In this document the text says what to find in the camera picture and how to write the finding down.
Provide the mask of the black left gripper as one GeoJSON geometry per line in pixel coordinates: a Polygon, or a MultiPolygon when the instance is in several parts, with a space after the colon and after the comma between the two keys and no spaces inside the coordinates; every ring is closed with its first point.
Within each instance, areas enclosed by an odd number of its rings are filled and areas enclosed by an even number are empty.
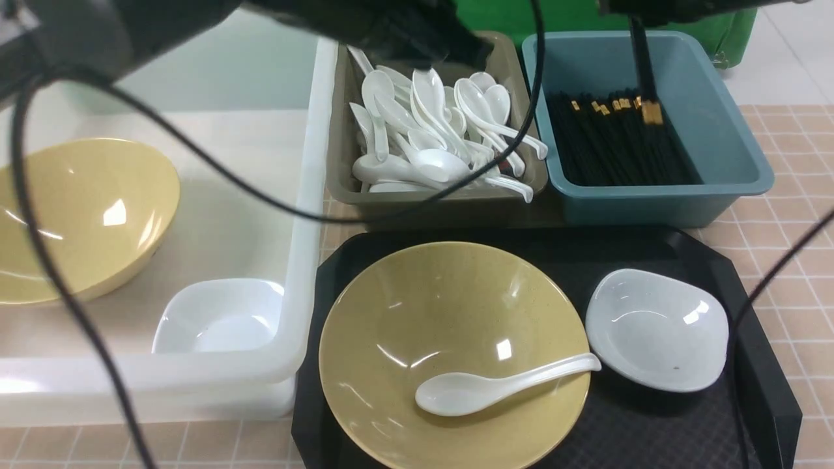
{"type": "Polygon", "coordinates": [[[426,70],[459,63],[485,70],[493,45],[465,27],[453,1],[262,1],[276,21],[426,70]]]}

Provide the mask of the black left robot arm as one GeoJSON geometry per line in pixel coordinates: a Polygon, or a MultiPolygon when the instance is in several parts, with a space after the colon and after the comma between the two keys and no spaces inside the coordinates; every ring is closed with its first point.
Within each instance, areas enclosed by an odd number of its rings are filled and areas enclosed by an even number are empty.
{"type": "Polygon", "coordinates": [[[2,105],[45,64],[114,81],[238,9],[415,68],[483,70],[493,50],[452,1],[3,1],[2,105]]]}

